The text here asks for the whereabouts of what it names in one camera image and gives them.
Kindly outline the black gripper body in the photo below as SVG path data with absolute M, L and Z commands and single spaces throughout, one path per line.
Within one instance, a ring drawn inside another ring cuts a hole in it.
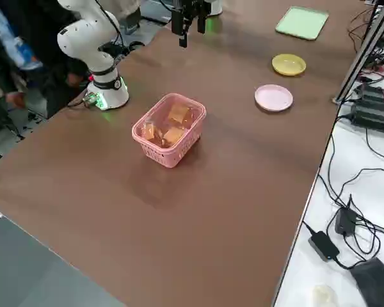
M 177 8 L 185 19 L 206 18 L 211 14 L 211 3 L 204 0 L 180 0 Z

